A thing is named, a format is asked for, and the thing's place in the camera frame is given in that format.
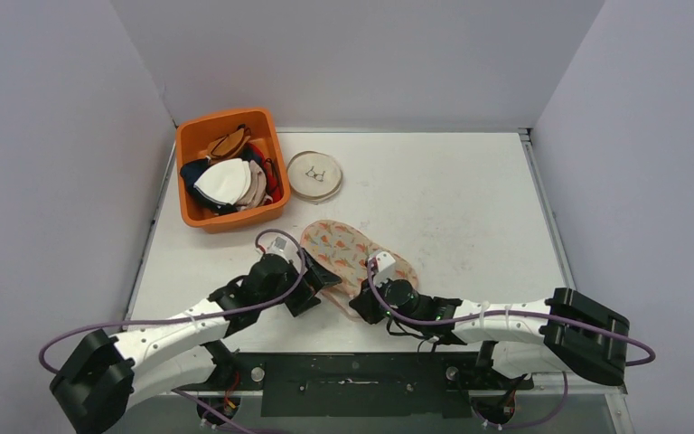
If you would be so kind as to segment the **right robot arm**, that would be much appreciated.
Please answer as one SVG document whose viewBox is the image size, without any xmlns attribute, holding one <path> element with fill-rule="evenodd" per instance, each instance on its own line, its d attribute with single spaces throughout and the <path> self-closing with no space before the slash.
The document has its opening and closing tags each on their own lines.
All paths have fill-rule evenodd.
<svg viewBox="0 0 694 434">
<path fill-rule="evenodd" d="M 572 372 L 605 386 L 624 384 L 630 322 L 571 288 L 517 305 L 418 293 L 405 279 L 376 290 L 367 280 L 350 307 L 368 324 L 395 320 L 441 345 L 492 344 L 474 364 L 477 381 L 495 388 L 523 374 Z"/>
</svg>

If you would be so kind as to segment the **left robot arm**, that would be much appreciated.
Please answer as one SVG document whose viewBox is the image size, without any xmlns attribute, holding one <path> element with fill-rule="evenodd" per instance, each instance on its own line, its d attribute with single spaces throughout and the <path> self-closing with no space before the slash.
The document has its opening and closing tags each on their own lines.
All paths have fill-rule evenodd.
<svg viewBox="0 0 694 434">
<path fill-rule="evenodd" d="M 205 383 L 214 390 L 241 378 L 224 338 L 254 325 L 264 302 L 283 303 L 292 316 L 319 304 L 316 294 L 341 278 L 305 255 L 305 271 L 268 253 L 169 324 L 115 335 L 98 329 L 79 342 L 50 390 L 78 433 L 103 433 L 127 410 L 161 393 Z"/>
</svg>

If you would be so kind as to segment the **white mesh laundry bag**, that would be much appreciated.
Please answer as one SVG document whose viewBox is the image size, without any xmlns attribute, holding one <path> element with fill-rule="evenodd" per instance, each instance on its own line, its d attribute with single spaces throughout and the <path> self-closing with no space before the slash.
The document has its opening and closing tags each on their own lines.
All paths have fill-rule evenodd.
<svg viewBox="0 0 694 434">
<path fill-rule="evenodd" d="M 324 153 L 303 151 L 294 155 L 286 173 L 293 194 L 310 203 L 326 202 L 342 188 L 341 166 Z"/>
</svg>

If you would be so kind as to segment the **carrot print bra case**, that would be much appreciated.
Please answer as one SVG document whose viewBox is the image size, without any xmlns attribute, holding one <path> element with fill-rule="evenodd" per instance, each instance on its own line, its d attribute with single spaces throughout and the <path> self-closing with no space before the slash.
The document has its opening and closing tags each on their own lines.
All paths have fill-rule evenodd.
<svg viewBox="0 0 694 434">
<path fill-rule="evenodd" d="M 300 245 L 324 268 L 339 276 L 341 283 L 327 288 L 324 297 L 346 317 L 359 321 L 349 302 L 360 294 L 366 279 L 366 261 L 378 251 L 389 251 L 351 225 L 334 220 L 310 223 L 302 232 Z"/>
</svg>

